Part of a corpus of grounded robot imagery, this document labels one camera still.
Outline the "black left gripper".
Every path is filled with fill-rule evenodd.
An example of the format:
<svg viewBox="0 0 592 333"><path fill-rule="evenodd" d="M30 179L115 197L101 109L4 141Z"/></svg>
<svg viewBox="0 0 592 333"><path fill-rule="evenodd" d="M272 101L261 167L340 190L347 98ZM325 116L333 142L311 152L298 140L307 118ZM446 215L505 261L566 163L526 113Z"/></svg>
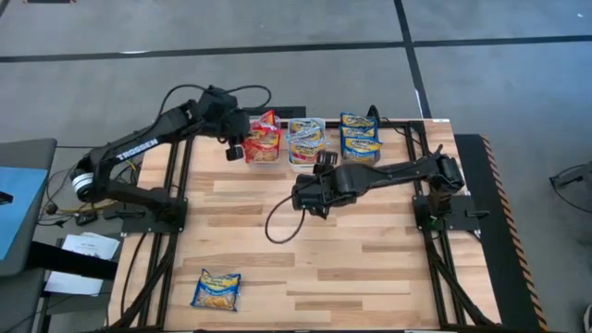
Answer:
<svg viewBox="0 0 592 333"><path fill-rule="evenodd" d="M240 144L249 136L251 129L249 114L243 109L225 111L219 119L216 138L219 143L228 143L226 150L228 161L244 158L244 150Z"/></svg>

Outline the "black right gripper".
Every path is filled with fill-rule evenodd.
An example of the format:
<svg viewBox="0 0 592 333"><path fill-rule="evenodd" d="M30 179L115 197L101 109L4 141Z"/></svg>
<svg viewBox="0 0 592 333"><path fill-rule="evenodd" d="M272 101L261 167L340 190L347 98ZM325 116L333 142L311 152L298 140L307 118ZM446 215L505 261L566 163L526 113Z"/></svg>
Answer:
<svg viewBox="0 0 592 333"><path fill-rule="evenodd" d="M345 165L334 167L339 154L321 150L314 163L313 173L320 174L321 203L310 207L310 214L327 219L327 206L353 204L357 197L366 193L364 165Z"/></svg>

